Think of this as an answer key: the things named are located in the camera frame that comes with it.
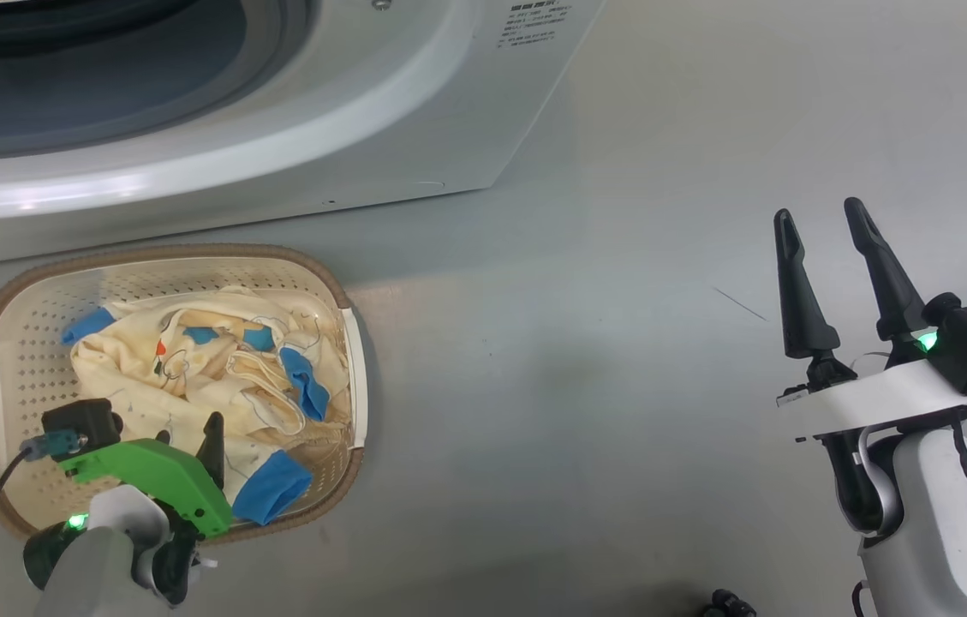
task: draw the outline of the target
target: green plastic mount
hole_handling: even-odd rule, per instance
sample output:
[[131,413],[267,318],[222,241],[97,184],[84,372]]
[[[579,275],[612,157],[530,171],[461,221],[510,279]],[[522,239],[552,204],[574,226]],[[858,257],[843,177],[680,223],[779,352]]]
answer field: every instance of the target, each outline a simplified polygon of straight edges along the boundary
[[113,476],[134,485],[175,508],[206,538],[221,536],[232,525],[232,506],[201,461],[162,441],[122,441],[63,460],[60,465],[65,472],[73,471],[80,484]]

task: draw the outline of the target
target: washing machine door opening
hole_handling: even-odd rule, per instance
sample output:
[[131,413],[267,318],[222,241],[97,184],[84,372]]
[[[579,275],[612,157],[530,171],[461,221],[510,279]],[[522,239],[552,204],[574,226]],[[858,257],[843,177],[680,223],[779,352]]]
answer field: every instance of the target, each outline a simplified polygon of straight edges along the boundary
[[0,3],[0,158],[166,129],[269,81],[314,0]]

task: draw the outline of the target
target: green indicator light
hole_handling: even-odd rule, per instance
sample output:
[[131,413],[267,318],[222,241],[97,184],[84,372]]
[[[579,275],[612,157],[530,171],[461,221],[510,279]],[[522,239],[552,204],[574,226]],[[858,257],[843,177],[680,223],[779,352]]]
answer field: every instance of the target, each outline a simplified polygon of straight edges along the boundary
[[936,332],[923,333],[917,337],[917,343],[921,344],[925,351],[930,351],[936,344]]
[[84,527],[87,527],[87,515],[73,514],[69,516],[69,527],[73,530],[83,530]]

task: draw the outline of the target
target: white basket handle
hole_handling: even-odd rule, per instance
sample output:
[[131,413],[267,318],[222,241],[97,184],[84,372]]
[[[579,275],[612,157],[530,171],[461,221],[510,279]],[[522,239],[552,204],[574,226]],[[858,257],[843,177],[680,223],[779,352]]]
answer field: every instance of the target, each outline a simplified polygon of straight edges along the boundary
[[361,348],[361,329],[352,308],[343,308],[346,329],[346,363],[349,364],[349,395],[354,412],[354,445],[363,448],[369,433],[369,379],[365,374],[365,351]]

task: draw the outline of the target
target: laundry basket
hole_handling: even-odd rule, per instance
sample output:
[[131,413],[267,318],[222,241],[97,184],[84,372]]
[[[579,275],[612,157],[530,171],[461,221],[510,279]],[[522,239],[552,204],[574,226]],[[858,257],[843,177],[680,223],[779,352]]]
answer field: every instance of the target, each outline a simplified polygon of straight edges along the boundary
[[[314,476],[299,500],[265,527],[236,520],[234,540],[287,530],[330,511],[361,468],[368,421],[365,359],[349,299],[331,273],[311,257],[265,245],[186,245],[52,263],[21,274],[0,290],[0,471],[21,442],[40,434],[41,414],[75,401],[77,381],[61,332],[100,304],[212,291],[243,285],[273,298],[300,302],[334,332],[349,365],[351,425],[337,446],[289,450]],[[116,481],[77,484],[51,459],[25,464],[0,496],[0,522],[17,536],[86,512],[89,500]]]

